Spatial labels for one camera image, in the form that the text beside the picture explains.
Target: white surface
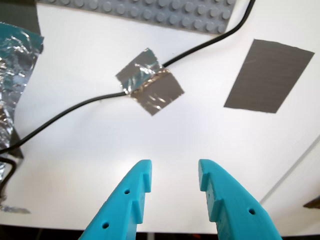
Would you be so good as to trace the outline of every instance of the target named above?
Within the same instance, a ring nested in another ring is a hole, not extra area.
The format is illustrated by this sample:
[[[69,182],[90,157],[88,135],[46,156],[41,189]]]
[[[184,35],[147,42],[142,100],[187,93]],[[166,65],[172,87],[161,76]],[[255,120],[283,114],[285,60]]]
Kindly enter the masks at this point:
[[[320,143],[263,204],[282,236],[320,235],[320,209],[303,207],[320,195]]]
[[[228,28],[239,22],[239,0]],[[127,171],[152,160],[139,231],[215,233],[198,160],[215,160],[257,200],[320,134],[320,16],[317,0],[259,0],[245,26],[224,41],[171,65],[185,94],[151,117],[128,97],[92,103],[26,143],[7,188],[0,224],[84,229]],[[161,63],[209,35],[104,14],[38,5],[44,51],[16,111],[25,136],[62,110],[120,91],[114,77],[142,50]],[[253,39],[316,52],[277,114],[224,108]]]

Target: teal plastic part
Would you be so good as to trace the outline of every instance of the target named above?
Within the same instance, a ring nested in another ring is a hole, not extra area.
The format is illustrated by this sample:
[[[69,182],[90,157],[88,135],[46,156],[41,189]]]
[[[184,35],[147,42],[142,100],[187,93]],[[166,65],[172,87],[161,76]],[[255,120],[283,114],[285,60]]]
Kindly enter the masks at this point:
[[[80,240],[134,240],[151,192],[152,164],[141,160],[127,173],[85,229]]]
[[[282,239],[259,202],[217,163],[200,159],[199,183],[219,240]]]

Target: crumpled foil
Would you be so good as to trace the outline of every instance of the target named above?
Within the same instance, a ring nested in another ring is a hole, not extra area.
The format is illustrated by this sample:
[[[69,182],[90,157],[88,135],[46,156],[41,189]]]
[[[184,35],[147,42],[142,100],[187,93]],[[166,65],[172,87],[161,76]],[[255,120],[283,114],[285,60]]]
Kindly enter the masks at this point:
[[[172,73],[147,48],[116,77],[123,91],[152,116],[185,92]]]
[[[7,205],[0,205],[0,211],[5,213],[13,213],[13,214],[30,214],[31,213],[26,208],[7,206]]]
[[[42,50],[43,37],[0,22],[0,149],[10,145],[17,103]],[[4,172],[5,163],[0,162],[0,181]]]

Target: foil tape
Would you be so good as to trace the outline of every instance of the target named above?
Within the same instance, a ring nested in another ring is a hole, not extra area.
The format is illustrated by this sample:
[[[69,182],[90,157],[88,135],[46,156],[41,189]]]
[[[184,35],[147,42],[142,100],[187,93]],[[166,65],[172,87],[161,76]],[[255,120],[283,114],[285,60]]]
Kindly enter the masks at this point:
[[[43,37],[0,22],[0,149],[10,145],[17,103],[42,50]],[[0,162],[0,181],[4,172],[5,163]]]
[[[185,92],[172,73],[147,48],[116,77],[123,91],[152,116]]]

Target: tape strip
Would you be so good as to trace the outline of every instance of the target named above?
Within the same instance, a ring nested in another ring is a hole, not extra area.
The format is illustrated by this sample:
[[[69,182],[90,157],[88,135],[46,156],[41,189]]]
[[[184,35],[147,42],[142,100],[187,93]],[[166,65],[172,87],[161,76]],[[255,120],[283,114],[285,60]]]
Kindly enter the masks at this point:
[[[133,59],[116,77],[123,91],[152,116],[185,92],[150,49]]]
[[[35,0],[0,0],[0,22],[41,34]]]
[[[255,39],[224,106],[276,113],[313,55],[297,47]]]
[[[306,203],[303,206],[308,209],[320,209],[320,196],[316,197],[315,199]]]

